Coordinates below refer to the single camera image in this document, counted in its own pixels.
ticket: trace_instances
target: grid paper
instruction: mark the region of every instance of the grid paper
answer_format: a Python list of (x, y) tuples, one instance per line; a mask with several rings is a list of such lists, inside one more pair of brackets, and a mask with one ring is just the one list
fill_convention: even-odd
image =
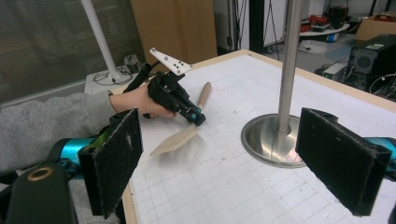
[[(250, 56), (187, 73), (180, 84), (192, 102), (206, 82), (212, 91), (198, 135), (173, 152), (149, 155), (187, 121), (140, 119), (145, 151), (131, 178), (139, 223), (388, 223), (395, 183), (383, 180), (369, 217), (353, 217), (307, 167), (276, 168), (245, 151), (243, 127), (277, 114), (280, 79), (281, 68)], [(302, 107), (334, 114), (363, 137), (396, 133), (394, 112), (296, 76), (290, 114), (300, 117)]]

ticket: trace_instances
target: human hand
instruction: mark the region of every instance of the human hand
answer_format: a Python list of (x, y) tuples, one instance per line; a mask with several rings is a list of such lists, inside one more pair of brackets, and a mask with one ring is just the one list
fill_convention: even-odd
[(116, 113), (137, 108), (139, 113), (150, 114), (151, 117), (174, 117), (176, 115), (176, 113), (165, 109), (149, 97), (148, 85), (146, 84), (133, 91), (111, 95), (110, 103)]

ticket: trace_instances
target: red object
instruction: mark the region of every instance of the red object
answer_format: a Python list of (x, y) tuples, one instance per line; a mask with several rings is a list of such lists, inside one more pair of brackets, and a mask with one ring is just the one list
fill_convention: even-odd
[(375, 21), (393, 21), (393, 18), (385, 15), (377, 15), (374, 17)]
[(300, 33), (308, 32), (311, 30), (311, 25), (301, 25)]
[(311, 24), (325, 25), (329, 23), (327, 18), (322, 15), (310, 15), (308, 20)]

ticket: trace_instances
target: gray sleeve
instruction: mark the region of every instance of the gray sleeve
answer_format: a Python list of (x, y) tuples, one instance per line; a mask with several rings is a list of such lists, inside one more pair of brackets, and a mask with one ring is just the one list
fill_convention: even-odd
[(114, 114), (107, 91), (1, 109), (0, 175), (43, 161), (60, 139), (98, 133)]

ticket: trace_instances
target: white pole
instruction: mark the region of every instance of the white pole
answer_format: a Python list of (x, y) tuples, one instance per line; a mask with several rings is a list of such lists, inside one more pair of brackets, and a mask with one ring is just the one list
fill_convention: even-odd
[(93, 33), (95, 34), (96, 41), (99, 44), (99, 48), (102, 51), (103, 57), (108, 69), (108, 78), (117, 79), (120, 78), (120, 73), (116, 69), (113, 58), (111, 57), (110, 50), (108, 49), (105, 36), (103, 35), (102, 27), (100, 26), (99, 20), (96, 16), (95, 9), (93, 8), (91, 0), (80, 0), (81, 4), (84, 6), (85, 13), (87, 13), (88, 20), (90, 21)]

